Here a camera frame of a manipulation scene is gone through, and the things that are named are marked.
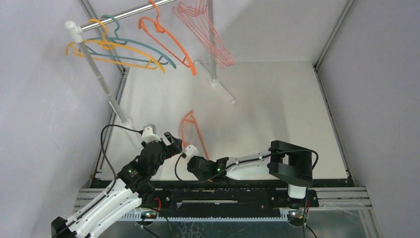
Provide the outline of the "teal plastic hanger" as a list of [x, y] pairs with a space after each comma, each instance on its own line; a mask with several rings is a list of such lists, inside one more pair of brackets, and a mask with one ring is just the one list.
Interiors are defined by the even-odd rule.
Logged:
[[93, 56], [93, 59], [128, 67], [137, 67], [149, 70], [160, 69], [162, 72], [165, 72], [163, 67], [166, 65], [170, 65], [174, 69], [177, 68], [174, 61], [162, 51], [142, 42], [119, 37], [118, 31], [120, 30], [120, 24], [118, 20], [116, 20], [116, 18], [111, 15], [104, 15], [103, 17], [111, 19], [115, 22], [116, 27], [114, 29], [114, 35], [108, 36], [108, 28], [98, 19], [89, 19], [89, 23], [98, 23], [103, 28], [104, 32], [100, 37], [89, 38], [86, 40], [86, 42], [95, 43], [105, 50], [114, 50], [116, 48], [128, 50], [140, 55], [141, 58], [108, 56], [105, 54], [99, 54], [92, 48], [88, 47], [88, 51]]

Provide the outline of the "yellow plastic hanger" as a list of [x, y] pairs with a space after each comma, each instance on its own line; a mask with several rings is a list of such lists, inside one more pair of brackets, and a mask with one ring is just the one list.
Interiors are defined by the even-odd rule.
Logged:
[[[89, 22], [99, 23], [104, 30], [100, 37], [89, 38], [87, 40], [84, 40], [84, 43], [86, 44], [88, 51], [94, 60], [108, 62], [120, 66], [136, 67], [147, 70], [159, 70], [163, 73], [166, 72], [163, 65], [157, 58], [147, 54], [144, 51], [133, 48], [128, 44], [118, 43], [116, 40], [109, 39], [106, 36], [108, 33], [108, 28], [104, 24], [100, 23], [100, 21], [98, 21], [97, 19], [90, 19]], [[101, 52], [98, 52], [97, 49], [123, 50], [129, 55], [117, 56], [103, 54]]]

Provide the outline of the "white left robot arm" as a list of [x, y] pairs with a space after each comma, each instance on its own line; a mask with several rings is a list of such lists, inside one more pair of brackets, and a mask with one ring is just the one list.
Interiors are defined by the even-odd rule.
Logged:
[[142, 150], [125, 165], [97, 197], [68, 218], [51, 222], [53, 238], [98, 238], [127, 212], [148, 207], [155, 200], [151, 178], [165, 160], [182, 152], [182, 140], [164, 133], [166, 144], [154, 133], [142, 130]]

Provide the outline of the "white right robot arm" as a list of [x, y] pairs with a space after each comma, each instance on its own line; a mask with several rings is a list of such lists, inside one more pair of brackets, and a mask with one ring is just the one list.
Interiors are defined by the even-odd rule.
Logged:
[[306, 200], [319, 160], [318, 152], [280, 140], [272, 141], [268, 149], [249, 156], [223, 157], [212, 161], [205, 159], [193, 145], [187, 146], [181, 156], [187, 159], [187, 171], [198, 179], [198, 183], [283, 181], [287, 184], [287, 202], [292, 206], [300, 206]]

